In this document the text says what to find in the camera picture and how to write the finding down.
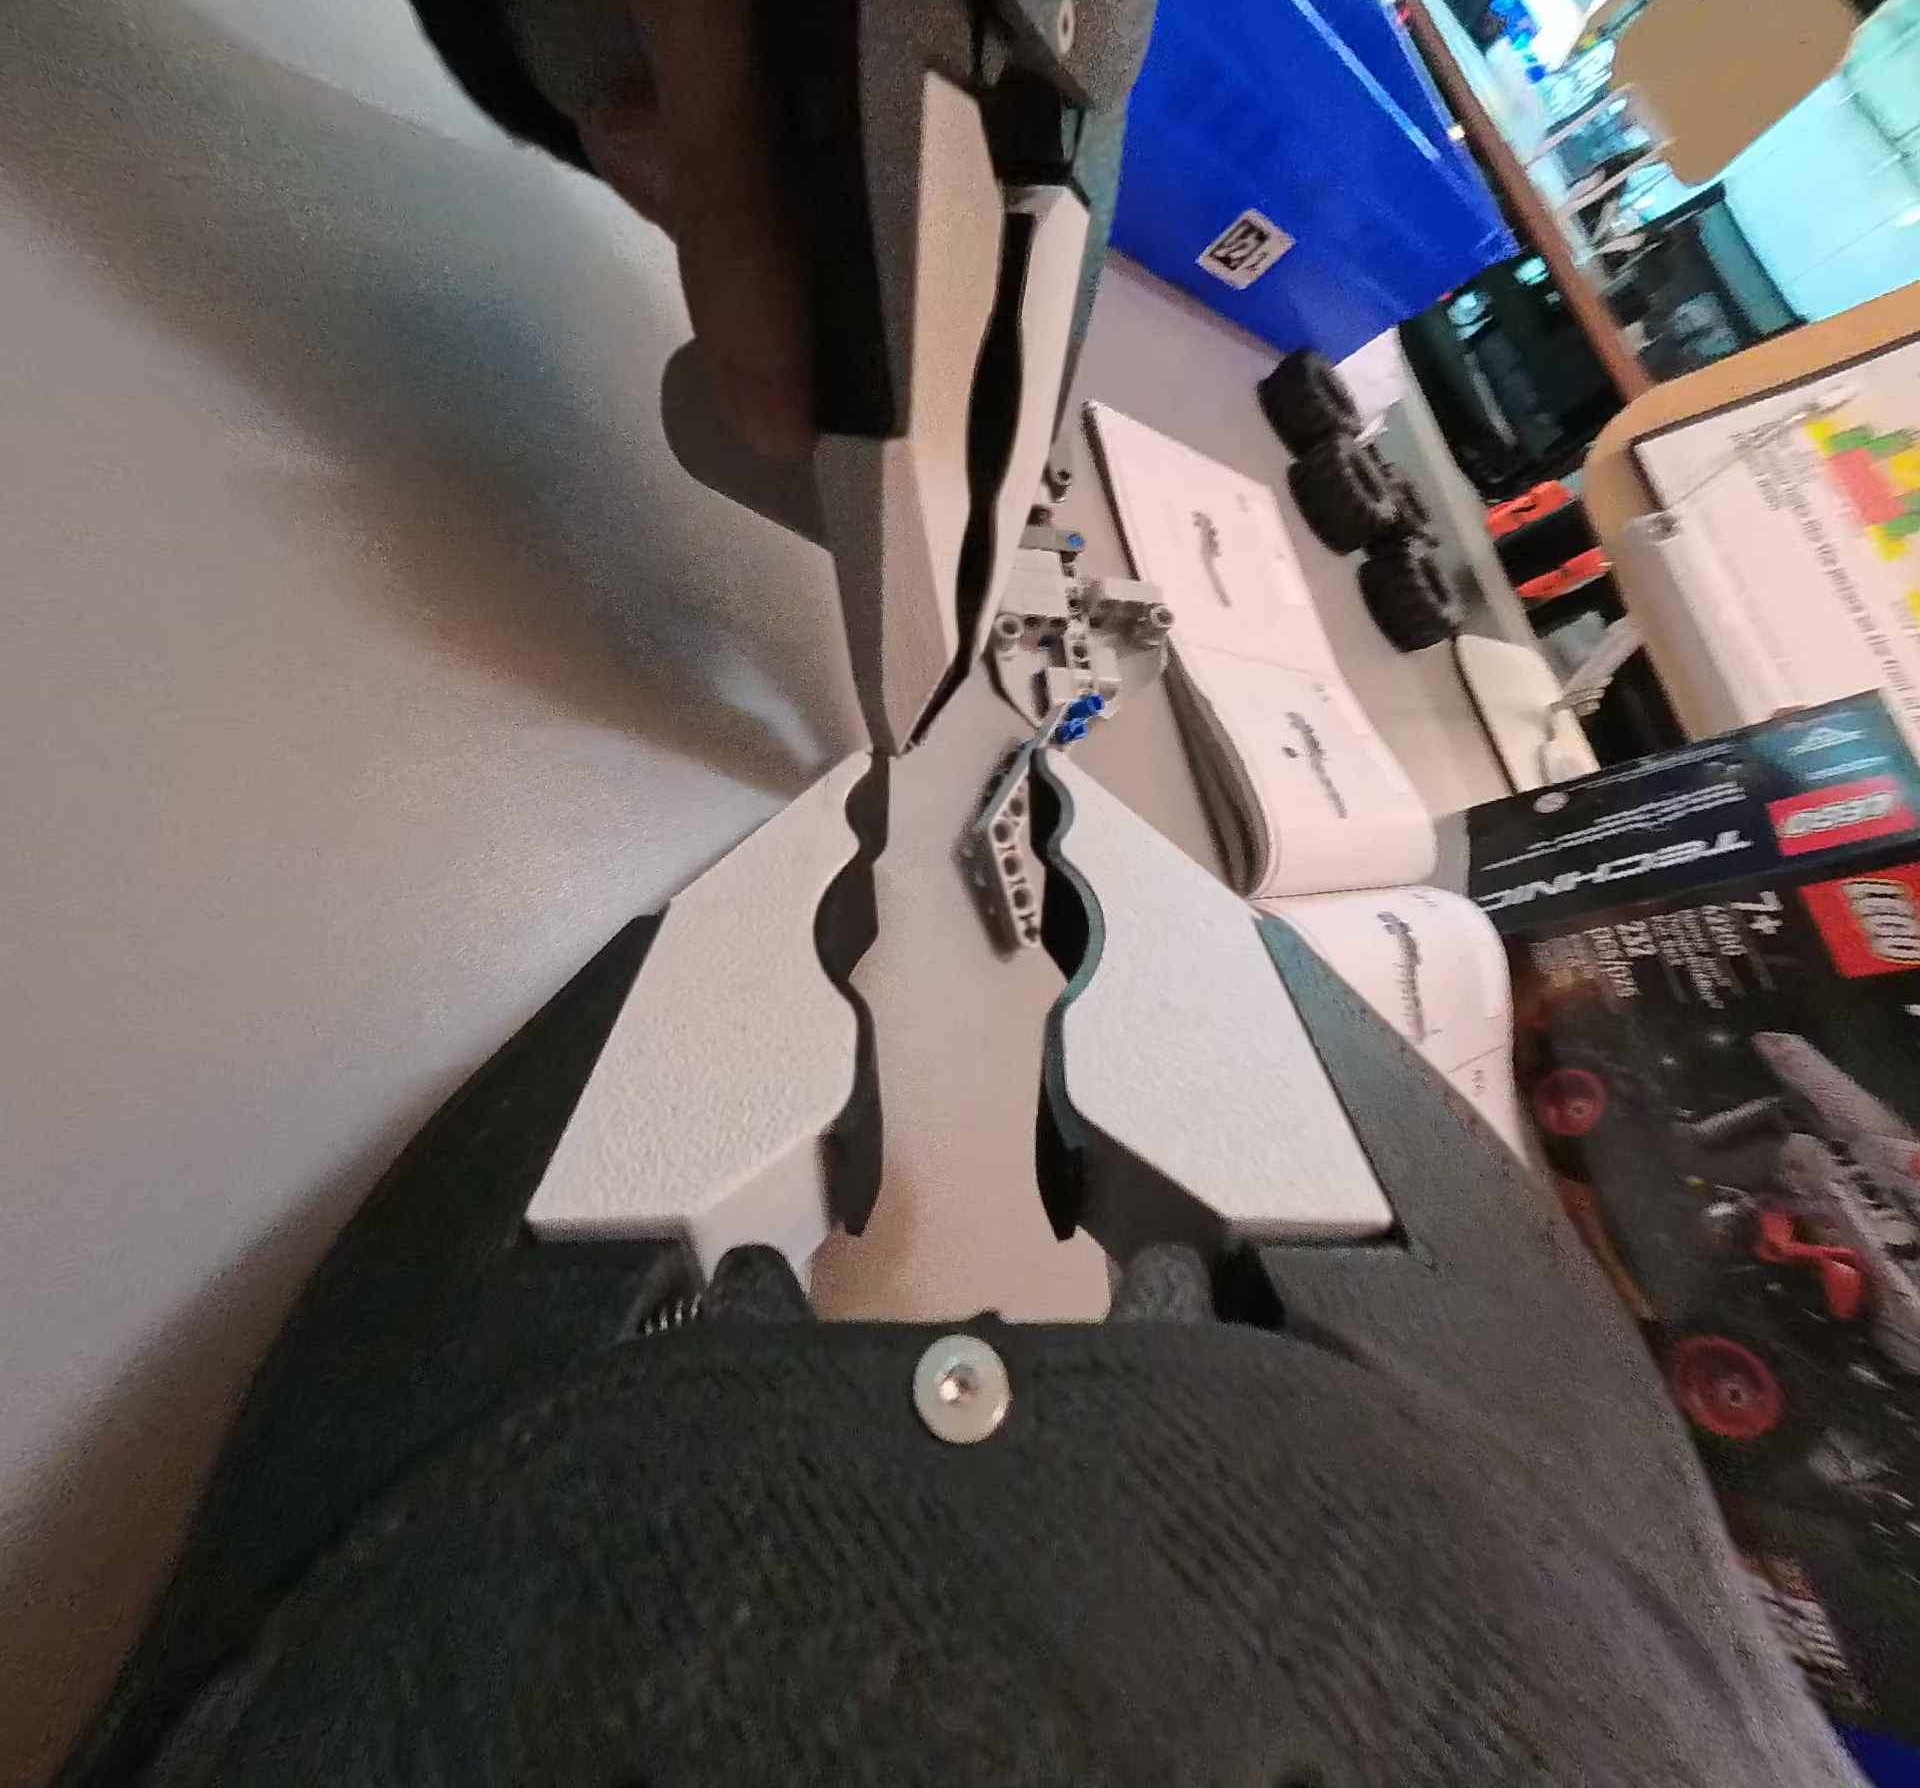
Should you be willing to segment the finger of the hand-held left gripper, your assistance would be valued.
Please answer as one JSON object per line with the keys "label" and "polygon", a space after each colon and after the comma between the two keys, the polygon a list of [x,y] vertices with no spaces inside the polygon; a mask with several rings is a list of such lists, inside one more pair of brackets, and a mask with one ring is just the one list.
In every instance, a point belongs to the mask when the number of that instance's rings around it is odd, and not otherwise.
{"label": "finger of the hand-held left gripper", "polygon": [[919,745],[985,653],[1065,408],[1091,210],[1069,184],[1008,192],[985,330],[956,418],[956,639],[908,743]]}
{"label": "finger of the hand-held left gripper", "polygon": [[1039,478],[1039,199],[995,174],[979,97],[926,71],[863,152],[820,279],[817,502],[876,755],[969,671]]}

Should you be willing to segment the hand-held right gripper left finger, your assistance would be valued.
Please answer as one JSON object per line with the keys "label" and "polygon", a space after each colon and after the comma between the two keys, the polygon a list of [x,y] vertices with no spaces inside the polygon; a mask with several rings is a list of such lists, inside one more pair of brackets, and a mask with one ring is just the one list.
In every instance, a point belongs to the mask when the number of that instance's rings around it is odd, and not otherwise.
{"label": "hand-held right gripper left finger", "polygon": [[852,752],[688,881],[526,1206],[547,1245],[662,1242],[713,1280],[739,1248],[801,1282],[881,1171],[874,1013],[888,759]]}

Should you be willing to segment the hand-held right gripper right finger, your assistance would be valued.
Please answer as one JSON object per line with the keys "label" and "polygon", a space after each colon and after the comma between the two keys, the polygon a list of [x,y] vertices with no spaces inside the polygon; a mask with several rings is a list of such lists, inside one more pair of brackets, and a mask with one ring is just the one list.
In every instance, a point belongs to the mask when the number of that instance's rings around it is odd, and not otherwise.
{"label": "hand-held right gripper right finger", "polygon": [[1061,749],[1033,763],[1043,1013],[1036,1179],[1058,1242],[1404,1250],[1261,913]]}

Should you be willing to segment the black equipment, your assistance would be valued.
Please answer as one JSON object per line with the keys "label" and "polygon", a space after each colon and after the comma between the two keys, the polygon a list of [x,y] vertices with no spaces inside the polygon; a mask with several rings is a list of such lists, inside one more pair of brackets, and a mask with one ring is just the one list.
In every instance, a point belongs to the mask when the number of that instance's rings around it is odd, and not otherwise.
{"label": "black equipment", "polygon": [[1565,478],[1623,408],[1539,255],[1477,273],[1399,324],[1454,463],[1496,504]]}

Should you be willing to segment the orange black tool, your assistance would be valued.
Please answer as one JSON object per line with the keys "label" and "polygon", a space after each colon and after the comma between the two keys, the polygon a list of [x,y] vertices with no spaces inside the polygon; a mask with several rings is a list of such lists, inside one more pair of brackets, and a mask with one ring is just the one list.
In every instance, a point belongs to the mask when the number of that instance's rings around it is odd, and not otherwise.
{"label": "orange black tool", "polygon": [[1520,592],[1525,582],[1554,575],[1602,549],[1583,495],[1558,478],[1546,478],[1513,498],[1491,504],[1486,509],[1486,530],[1503,575]]}

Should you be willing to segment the grey angled beam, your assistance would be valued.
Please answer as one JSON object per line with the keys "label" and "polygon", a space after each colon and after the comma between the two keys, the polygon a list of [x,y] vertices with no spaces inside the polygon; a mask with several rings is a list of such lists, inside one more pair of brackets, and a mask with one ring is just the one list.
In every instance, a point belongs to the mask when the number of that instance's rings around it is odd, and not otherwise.
{"label": "grey angled beam", "polygon": [[956,868],[995,952],[1042,945],[1043,878],[1033,856],[1029,772],[1036,743],[1011,745],[982,784],[956,837]]}

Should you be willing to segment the tan rounded panel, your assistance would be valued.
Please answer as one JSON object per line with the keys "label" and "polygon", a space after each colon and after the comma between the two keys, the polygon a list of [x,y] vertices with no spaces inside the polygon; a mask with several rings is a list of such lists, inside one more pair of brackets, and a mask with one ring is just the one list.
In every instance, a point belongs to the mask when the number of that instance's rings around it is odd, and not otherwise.
{"label": "tan rounded panel", "polygon": [[1844,61],[1855,0],[1642,0],[1613,90],[1681,184],[1709,184]]}

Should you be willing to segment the grey desk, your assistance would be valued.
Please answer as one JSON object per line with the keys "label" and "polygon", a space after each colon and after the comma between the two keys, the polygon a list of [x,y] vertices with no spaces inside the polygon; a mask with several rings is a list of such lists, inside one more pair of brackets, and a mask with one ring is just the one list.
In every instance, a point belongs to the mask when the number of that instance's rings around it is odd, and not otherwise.
{"label": "grey desk", "polygon": [[861,745],[673,245],[405,0],[2,0],[2,1781],[415,1128]]}

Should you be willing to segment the white instruction booklet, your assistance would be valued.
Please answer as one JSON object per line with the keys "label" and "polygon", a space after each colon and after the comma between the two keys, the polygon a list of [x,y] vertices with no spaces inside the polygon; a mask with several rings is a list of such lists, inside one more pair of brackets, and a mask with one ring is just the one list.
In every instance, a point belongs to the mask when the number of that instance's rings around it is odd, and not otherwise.
{"label": "white instruction booklet", "polygon": [[1330,965],[1520,1157],[1513,996],[1486,910],[1432,885],[1435,824],[1336,663],[1277,494],[1100,399],[1088,440],[1230,888]]}

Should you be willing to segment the blue tagged storage bin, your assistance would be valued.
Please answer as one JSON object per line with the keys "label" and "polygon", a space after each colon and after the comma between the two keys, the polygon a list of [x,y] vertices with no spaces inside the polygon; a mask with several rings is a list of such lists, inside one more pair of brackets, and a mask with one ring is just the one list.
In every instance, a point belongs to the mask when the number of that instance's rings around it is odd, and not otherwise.
{"label": "blue tagged storage bin", "polygon": [[1520,251],[1383,0],[1159,0],[1110,241],[1325,360]]}

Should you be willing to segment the person's left hand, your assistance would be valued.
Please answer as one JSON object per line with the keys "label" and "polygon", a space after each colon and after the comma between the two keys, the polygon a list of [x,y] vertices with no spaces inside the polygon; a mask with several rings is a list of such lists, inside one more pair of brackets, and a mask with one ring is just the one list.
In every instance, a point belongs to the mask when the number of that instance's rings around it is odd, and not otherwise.
{"label": "person's left hand", "polygon": [[618,84],[579,131],[601,180],[671,234],[691,327],[739,438],[814,444],[804,274],[778,202],[750,0],[624,0],[649,78]]}

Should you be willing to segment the black toy set box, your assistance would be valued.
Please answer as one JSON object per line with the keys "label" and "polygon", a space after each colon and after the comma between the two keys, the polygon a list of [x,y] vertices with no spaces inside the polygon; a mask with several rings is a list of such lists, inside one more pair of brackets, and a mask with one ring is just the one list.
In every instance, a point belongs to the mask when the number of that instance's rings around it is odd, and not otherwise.
{"label": "black toy set box", "polygon": [[1883,694],[1467,813],[1517,1093],[1832,1721],[1918,1776],[1918,759]]}

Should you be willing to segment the grey brick model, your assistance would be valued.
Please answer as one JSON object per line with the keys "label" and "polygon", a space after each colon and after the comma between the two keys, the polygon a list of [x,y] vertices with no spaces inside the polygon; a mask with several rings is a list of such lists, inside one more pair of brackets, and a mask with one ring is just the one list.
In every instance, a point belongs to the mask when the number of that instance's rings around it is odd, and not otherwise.
{"label": "grey brick model", "polygon": [[1093,691],[1108,698],[1097,724],[1117,718],[1127,697],[1164,678],[1171,656],[1174,611],[1164,589],[1126,563],[1100,563],[1072,495],[1072,467],[1052,454],[985,630],[995,687],[1039,736],[1055,704]]}

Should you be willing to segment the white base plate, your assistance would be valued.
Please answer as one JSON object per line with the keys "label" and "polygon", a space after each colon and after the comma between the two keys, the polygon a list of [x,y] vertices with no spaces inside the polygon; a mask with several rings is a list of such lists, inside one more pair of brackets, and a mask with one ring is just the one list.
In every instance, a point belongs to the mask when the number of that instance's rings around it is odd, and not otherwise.
{"label": "white base plate", "polygon": [[1536,649],[1459,633],[1454,662],[1510,791],[1599,772],[1594,749]]}

